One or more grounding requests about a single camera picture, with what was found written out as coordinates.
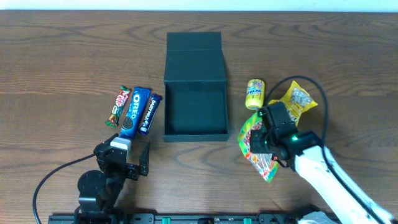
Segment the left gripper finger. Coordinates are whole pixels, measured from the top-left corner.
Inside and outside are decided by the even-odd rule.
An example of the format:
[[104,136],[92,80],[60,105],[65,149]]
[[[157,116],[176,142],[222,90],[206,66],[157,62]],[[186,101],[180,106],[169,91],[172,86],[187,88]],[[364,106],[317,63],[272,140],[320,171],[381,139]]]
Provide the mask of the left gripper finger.
[[105,144],[105,145],[110,145],[111,142],[112,142],[116,137],[118,137],[118,136],[119,136],[119,134],[118,134],[118,133],[115,133],[115,134],[112,135],[109,139],[105,140],[105,141],[104,141],[104,144]]
[[149,166],[149,151],[150,151],[150,142],[147,142],[139,158],[139,165],[141,167]]

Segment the green Haribo gummy bag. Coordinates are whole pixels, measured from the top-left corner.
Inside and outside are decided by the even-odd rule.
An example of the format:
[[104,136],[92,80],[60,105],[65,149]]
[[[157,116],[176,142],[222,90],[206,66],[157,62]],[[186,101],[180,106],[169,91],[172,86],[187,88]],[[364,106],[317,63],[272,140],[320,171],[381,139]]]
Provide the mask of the green Haribo gummy bag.
[[253,153],[249,140],[252,130],[260,130],[262,128],[262,118],[254,113],[243,124],[238,136],[238,145],[243,156],[253,165],[259,175],[266,181],[271,182],[278,171],[279,165],[273,161],[272,154]]

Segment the yellow Hacks candy bag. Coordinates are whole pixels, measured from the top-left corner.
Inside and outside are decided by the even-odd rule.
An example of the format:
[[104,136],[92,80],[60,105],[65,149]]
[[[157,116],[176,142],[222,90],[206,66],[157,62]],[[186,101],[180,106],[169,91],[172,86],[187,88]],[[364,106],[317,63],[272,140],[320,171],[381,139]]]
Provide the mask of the yellow Hacks candy bag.
[[285,93],[279,100],[270,100],[269,105],[282,102],[287,109],[290,119],[298,126],[301,115],[318,103],[304,90],[296,81],[293,81]]

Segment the yellow Mentos bottle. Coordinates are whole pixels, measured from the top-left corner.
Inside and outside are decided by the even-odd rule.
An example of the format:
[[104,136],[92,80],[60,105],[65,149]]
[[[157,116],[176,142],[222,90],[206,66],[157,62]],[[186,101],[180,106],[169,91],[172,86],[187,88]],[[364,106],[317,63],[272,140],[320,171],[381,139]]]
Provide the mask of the yellow Mentos bottle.
[[249,110],[258,110],[264,104],[265,83],[261,79],[248,81],[245,106]]

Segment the blue Oreo cookie pack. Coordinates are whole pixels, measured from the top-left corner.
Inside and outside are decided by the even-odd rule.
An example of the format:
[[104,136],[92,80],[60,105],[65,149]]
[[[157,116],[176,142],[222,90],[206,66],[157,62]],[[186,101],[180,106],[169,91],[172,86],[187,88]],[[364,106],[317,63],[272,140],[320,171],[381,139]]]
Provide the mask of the blue Oreo cookie pack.
[[131,103],[127,115],[121,128],[120,137],[124,139],[134,139],[142,115],[146,108],[151,89],[136,86],[132,93]]

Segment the purple Dairy Milk bar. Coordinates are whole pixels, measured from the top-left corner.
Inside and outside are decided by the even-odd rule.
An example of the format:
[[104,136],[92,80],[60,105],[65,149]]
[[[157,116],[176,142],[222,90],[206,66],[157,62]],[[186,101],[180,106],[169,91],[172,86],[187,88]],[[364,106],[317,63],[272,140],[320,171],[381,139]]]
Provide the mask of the purple Dairy Milk bar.
[[160,102],[162,101],[162,96],[157,94],[152,94],[150,98],[150,105],[147,109],[146,115],[142,121],[142,125],[139,128],[139,134],[146,136],[149,133],[150,127],[154,120],[154,116],[157,112]]

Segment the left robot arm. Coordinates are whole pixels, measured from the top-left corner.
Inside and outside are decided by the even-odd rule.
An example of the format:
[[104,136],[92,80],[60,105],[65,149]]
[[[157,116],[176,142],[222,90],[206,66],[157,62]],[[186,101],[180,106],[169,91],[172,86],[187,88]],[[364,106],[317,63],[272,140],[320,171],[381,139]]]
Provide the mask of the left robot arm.
[[119,223],[126,219],[114,207],[126,180],[137,180],[149,173],[148,142],[139,157],[138,165],[127,162],[131,141],[114,134],[98,144],[93,154],[99,170],[90,170],[78,180],[81,213],[76,223]]

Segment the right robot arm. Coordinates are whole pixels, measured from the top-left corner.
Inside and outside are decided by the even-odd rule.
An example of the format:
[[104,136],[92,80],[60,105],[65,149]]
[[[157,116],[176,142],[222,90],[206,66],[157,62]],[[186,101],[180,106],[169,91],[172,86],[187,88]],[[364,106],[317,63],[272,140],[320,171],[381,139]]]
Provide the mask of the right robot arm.
[[397,223],[340,167],[323,139],[297,129],[283,103],[261,108],[255,117],[262,125],[251,131],[252,152],[274,154],[278,162],[284,161],[320,194],[341,223]]

